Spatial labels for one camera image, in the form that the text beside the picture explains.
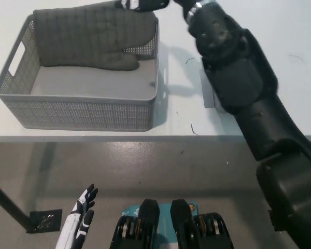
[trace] gray concrete floor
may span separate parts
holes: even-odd
[[[123,209],[185,198],[219,212],[238,248],[297,248],[275,233],[244,143],[0,144],[0,187],[25,212],[63,209],[99,188],[85,249],[108,249]],[[26,234],[0,207],[0,249],[55,248],[59,232]]]

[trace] storage basket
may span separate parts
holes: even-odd
[[[16,73],[12,75],[9,67],[20,43],[23,43],[25,52]],[[154,60],[154,82],[152,83],[154,95],[151,98],[144,99],[142,93],[136,99],[85,96],[85,94],[33,93],[37,75],[42,67],[34,36],[33,17],[30,15],[0,75],[0,98],[25,128],[147,131],[152,128],[154,102],[158,89],[158,44],[159,25],[157,24],[157,31],[152,41],[145,46],[124,51],[141,55],[144,59],[145,56],[150,56]],[[90,68],[90,70],[95,72],[98,69]]]

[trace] gray oven mitt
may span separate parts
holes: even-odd
[[[86,66],[131,71],[137,56],[124,49],[143,46],[156,33],[153,12],[117,9],[114,2],[33,12],[42,66]]]

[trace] black mechanical component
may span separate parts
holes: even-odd
[[[60,231],[62,209],[32,211],[26,216],[19,207],[0,189],[0,206],[15,219],[27,233]]]
[[[115,6],[117,8],[133,9],[137,12],[149,12],[158,9],[166,8],[169,0],[116,0]]]
[[[113,235],[110,249],[152,249],[160,209],[156,200],[144,200],[138,217],[123,215]]]
[[[275,229],[311,248],[311,143],[277,96],[278,81],[261,47],[215,0],[175,2],[222,107],[234,115],[255,159],[263,160],[257,179]]]
[[[218,213],[192,217],[185,200],[175,200],[171,217],[179,249],[233,249],[226,225]]]

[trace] robotic hand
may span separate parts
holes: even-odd
[[[81,249],[93,218],[94,198],[98,189],[91,184],[77,200],[68,215],[55,249]]]
[[[121,0],[135,11],[162,9],[168,0]],[[205,73],[258,161],[257,179],[275,230],[311,248],[311,143],[277,96],[278,81],[256,38],[215,0],[175,0],[183,8]]]

